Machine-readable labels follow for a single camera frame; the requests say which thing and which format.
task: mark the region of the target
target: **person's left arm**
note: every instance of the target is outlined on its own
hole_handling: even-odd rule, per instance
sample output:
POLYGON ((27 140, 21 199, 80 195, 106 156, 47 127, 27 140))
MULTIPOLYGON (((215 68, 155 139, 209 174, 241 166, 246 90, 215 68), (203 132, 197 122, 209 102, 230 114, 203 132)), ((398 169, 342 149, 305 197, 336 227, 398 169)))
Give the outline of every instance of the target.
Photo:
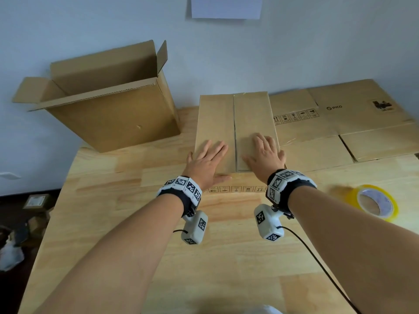
MULTIPOLYGON (((182 175, 202 190, 229 179, 214 176, 228 150, 208 141, 195 160, 188 154, 182 175)), ((179 219, 182 201, 163 194, 129 216, 105 235, 70 270, 36 314, 141 312, 147 290, 179 219)))

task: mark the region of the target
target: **wooden table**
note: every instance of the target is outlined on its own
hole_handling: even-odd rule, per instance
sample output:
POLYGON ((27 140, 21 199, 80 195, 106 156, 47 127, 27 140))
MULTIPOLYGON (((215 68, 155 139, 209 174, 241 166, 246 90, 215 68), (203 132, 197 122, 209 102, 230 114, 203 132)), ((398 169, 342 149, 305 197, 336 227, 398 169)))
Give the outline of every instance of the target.
MULTIPOLYGON (((182 172, 194 148, 197 108, 179 115, 180 136, 106 154, 80 149, 52 212, 20 314, 32 313, 104 234, 182 172)), ((309 175, 335 196, 360 184, 388 190, 400 205, 395 223, 419 232, 414 155, 309 175)), ((261 202, 266 199, 260 193, 205 194, 200 209, 209 224, 203 243, 191 247, 173 234, 142 313, 240 313, 259 304, 284 313, 353 313, 296 237, 287 231, 275 243, 259 237, 253 210, 261 202)), ((308 242, 298 222, 282 218, 282 223, 308 242)))

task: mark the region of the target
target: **person's left hand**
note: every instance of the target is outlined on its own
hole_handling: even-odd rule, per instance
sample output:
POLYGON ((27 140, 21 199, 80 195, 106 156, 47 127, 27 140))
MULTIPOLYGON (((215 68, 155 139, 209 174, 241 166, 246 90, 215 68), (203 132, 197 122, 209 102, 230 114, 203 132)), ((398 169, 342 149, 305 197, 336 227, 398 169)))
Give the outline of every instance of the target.
POLYGON ((211 140, 208 140, 196 159, 193 159, 192 152, 189 152, 186 158, 186 168, 182 173, 182 175, 193 179, 202 191, 231 179, 229 175, 214 176, 217 165, 227 153, 228 145, 224 141, 212 147, 211 145, 211 140))

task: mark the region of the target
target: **black cable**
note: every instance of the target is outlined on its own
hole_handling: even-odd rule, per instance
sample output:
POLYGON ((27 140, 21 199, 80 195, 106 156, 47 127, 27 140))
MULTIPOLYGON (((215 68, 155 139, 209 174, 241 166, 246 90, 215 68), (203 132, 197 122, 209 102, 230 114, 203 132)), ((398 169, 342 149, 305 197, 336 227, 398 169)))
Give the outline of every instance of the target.
POLYGON ((340 289, 340 287, 338 287, 338 285, 335 283, 335 281, 333 281, 332 277, 330 276, 330 274, 327 273, 326 269, 323 267, 323 265, 320 263, 320 261, 316 258, 316 256, 314 255, 314 253, 312 253, 312 251, 310 250, 310 248, 306 245, 306 243, 300 238, 298 237, 298 235, 293 232, 291 229, 287 228, 287 227, 283 227, 283 226, 279 226, 277 227, 279 228, 284 228, 286 230, 288 230, 289 232, 292 232, 294 234, 294 236, 296 236, 303 245, 305 245, 305 247, 307 248, 307 250, 311 253, 311 255, 313 256, 314 260, 317 261, 318 265, 322 268, 322 270, 324 271, 324 273, 327 275, 327 277, 330 279, 330 281, 332 281, 333 285, 335 286, 335 288, 337 288, 337 290, 340 292, 340 294, 342 294, 343 298, 349 303, 349 305, 354 309, 354 311, 357 314, 362 314, 361 311, 359 311, 357 309, 357 307, 351 302, 351 300, 348 299, 348 297, 345 295, 345 293, 343 293, 343 291, 340 289))

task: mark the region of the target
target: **white wall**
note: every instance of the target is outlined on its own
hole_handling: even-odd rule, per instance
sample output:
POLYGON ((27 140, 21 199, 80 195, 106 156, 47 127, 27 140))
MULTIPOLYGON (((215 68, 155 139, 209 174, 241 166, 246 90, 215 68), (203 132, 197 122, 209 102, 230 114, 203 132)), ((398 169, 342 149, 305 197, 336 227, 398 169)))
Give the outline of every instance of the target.
POLYGON ((264 0, 261 19, 193 20, 187 0, 0 0, 0 195, 60 188, 80 139, 10 102, 49 63, 154 39, 178 107, 200 94, 374 78, 419 118, 419 0, 264 0))

